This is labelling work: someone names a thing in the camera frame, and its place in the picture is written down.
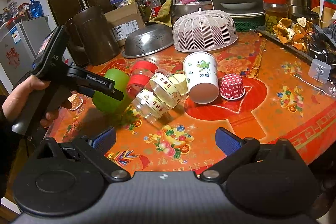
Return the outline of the person's left hand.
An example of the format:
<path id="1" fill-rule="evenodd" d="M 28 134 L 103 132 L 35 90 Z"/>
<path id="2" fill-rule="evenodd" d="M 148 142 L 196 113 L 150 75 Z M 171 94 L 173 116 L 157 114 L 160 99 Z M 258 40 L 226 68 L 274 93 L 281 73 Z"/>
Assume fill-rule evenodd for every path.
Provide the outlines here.
<path id="1" fill-rule="evenodd" d="M 8 122 L 13 123 L 23 110 L 29 95 L 34 91 L 45 90 L 49 85 L 49 81 L 42 81 L 35 76 L 30 76 L 25 79 L 3 102 L 1 106 L 1 118 L 5 118 Z M 60 106 L 70 109 L 72 103 L 66 99 Z M 49 127 L 58 116 L 58 110 L 46 112 L 45 118 L 41 119 L 40 124 L 43 127 Z"/>

